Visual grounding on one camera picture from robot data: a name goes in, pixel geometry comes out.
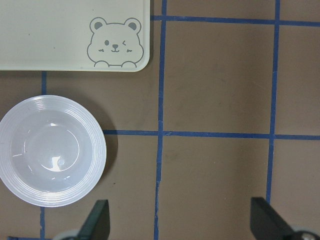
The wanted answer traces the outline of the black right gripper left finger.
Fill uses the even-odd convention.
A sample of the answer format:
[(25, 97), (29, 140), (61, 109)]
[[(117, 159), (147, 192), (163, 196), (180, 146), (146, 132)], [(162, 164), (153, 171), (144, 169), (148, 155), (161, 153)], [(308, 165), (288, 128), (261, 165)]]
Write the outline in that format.
[(110, 235), (109, 202), (97, 200), (77, 234), (79, 240), (107, 240)]

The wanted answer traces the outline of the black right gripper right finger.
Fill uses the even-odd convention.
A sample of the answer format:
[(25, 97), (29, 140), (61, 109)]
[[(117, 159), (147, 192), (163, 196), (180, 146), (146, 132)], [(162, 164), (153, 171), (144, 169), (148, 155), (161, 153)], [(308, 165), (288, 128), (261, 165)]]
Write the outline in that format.
[(263, 197), (250, 200), (250, 230), (256, 240), (290, 240), (295, 234)]

